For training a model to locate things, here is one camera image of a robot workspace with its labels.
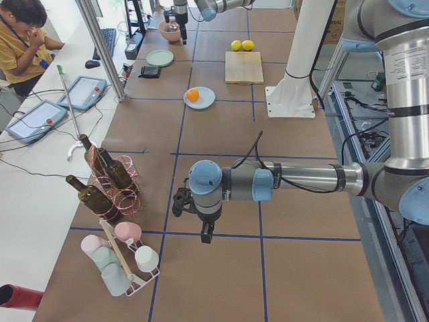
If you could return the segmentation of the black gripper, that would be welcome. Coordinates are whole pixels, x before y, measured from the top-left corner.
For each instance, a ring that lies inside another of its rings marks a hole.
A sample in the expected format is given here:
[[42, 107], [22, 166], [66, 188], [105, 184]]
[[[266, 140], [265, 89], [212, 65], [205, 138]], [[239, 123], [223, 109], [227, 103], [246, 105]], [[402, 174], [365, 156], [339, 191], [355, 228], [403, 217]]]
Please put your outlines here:
[[210, 244], [212, 241], [212, 231], [215, 227], [215, 221], [222, 214], [222, 202], [219, 201], [215, 205], [203, 206], [196, 204], [198, 210], [198, 218], [202, 220], [202, 230], [200, 232], [201, 242]]
[[181, 30], [181, 38], [182, 38], [182, 44], [187, 44], [187, 31], [186, 31], [186, 24], [188, 23], [188, 13], [176, 13], [173, 12], [173, 16], [175, 17], [176, 22], [178, 23], [180, 30]]

